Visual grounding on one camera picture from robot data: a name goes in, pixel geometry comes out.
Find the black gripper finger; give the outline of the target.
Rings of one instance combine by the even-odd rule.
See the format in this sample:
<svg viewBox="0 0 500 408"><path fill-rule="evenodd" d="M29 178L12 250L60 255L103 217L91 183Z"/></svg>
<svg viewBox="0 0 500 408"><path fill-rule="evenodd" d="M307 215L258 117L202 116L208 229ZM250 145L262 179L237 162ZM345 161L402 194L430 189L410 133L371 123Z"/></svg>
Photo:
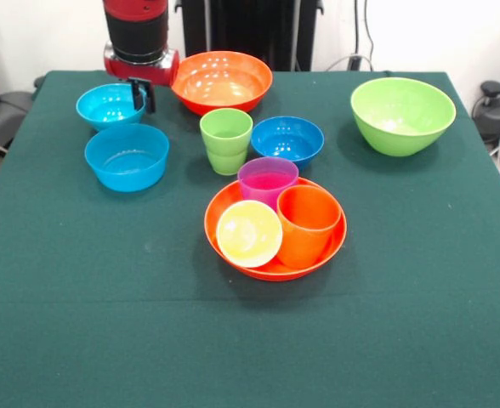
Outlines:
<svg viewBox="0 0 500 408"><path fill-rule="evenodd" d="M156 112L156 96L154 86L150 82L144 82L143 85L146 94L146 111L148 114Z"/></svg>
<svg viewBox="0 0 500 408"><path fill-rule="evenodd" d="M145 96L142 94L140 87L140 80L131 78L129 80L131 86L132 99L134 104L134 109L139 111L145 105Z"/></svg>

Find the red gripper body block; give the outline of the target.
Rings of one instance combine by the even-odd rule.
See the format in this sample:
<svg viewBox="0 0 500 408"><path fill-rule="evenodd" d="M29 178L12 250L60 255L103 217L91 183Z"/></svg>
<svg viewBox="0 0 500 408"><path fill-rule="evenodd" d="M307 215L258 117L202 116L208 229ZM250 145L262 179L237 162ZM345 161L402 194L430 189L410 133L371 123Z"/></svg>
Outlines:
<svg viewBox="0 0 500 408"><path fill-rule="evenodd" d="M179 51L167 48L162 56L150 63L134 63L121 59L116 55L111 42L107 42L104 50L106 72L122 80L138 78L149 81L152 85L171 87L179 69Z"/></svg>

